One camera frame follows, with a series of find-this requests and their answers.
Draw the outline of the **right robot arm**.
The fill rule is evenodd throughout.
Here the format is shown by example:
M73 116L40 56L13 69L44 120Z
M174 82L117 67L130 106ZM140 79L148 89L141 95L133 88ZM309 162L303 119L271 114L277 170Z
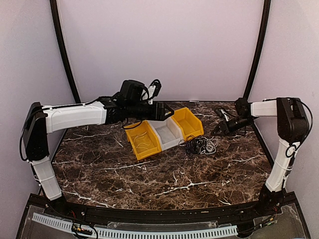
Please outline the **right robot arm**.
M308 118L309 107L299 98L275 98L250 103L246 98L235 101L237 116L228 119L221 110L216 110L223 121L211 132L212 136L227 136L246 127L260 117L276 117L279 147L271 173L263 184L258 202L253 210L265 216L284 201L284 189L293 169L297 152L313 127L313 118Z

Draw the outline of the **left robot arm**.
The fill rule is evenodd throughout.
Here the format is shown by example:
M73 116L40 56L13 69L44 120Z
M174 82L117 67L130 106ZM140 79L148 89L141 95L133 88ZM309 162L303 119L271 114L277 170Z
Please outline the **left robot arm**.
M59 217L70 213L64 202L51 160L47 136L55 131L86 125L108 125L136 119L164 121L174 115L167 104L154 101L161 90L158 79L146 87L136 80L125 80L113 96L101 96L90 102L60 106L43 106L34 102L29 108L19 139L22 161L31 165L36 180Z

